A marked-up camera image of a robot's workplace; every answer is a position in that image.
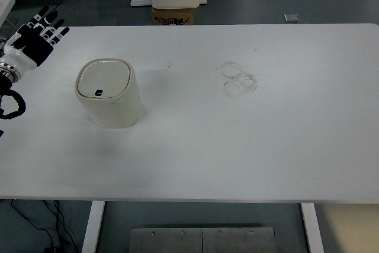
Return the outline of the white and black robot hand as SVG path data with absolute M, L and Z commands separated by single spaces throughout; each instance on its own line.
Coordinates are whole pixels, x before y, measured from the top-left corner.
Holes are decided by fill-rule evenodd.
M 50 56 L 70 28 L 63 26 L 63 19 L 57 19 L 57 11 L 48 10 L 48 6 L 43 7 L 6 42 L 1 68 L 20 77 L 27 70 L 39 67 Z

